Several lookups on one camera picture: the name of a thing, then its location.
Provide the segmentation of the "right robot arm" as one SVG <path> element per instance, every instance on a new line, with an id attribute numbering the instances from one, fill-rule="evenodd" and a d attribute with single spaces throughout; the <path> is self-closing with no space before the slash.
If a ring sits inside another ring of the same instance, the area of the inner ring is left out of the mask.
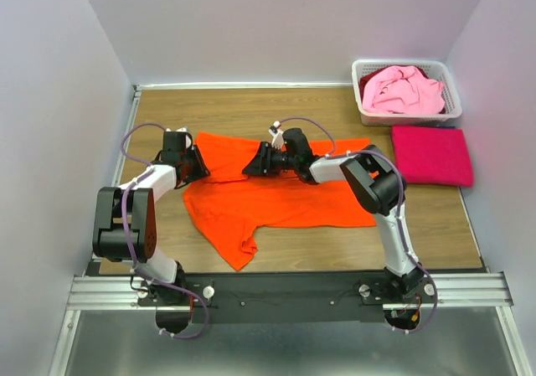
<path id="1" fill-rule="evenodd" d="M 307 184 L 345 181 L 360 206 L 375 218 L 384 248 L 387 296 L 406 301 L 427 280 L 425 292 L 437 298 L 436 284 L 422 266 L 405 221 L 406 183 L 396 166 L 375 146 L 340 155 L 317 155 L 299 128 L 271 128 L 271 142 L 261 142 L 242 173 L 275 176 L 293 171 Z"/>

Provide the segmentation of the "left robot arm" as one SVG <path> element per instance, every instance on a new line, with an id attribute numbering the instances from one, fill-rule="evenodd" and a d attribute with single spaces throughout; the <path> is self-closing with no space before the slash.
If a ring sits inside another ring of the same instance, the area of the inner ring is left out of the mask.
<path id="1" fill-rule="evenodd" d="M 92 237 L 93 253 L 113 262 L 126 262 L 131 274 L 168 305 L 185 296 L 201 299 L 186 287 L 182 265 L 157 245 L 156 203 L 165 194 L 209 175 L 201 152 L 186 127 L 162 131 L 162 148 L 131 181 L 103 187 L 97 193 Z"/>

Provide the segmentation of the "orange t-shirt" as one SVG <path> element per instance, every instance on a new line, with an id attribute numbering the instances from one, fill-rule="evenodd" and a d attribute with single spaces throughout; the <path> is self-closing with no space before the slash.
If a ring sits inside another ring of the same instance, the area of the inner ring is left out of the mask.
<path id="1" fill-rule="evenodd" d="M 293 172 L 253 177 L 242 170 L 258 141 L 200 132 L 196 144 L 210 174 L 187 187 L 183 202 L 194 226 L 234 270 L 255 257 L 260 227 L 375 225 L 345 180 L 308 185 Z"/>

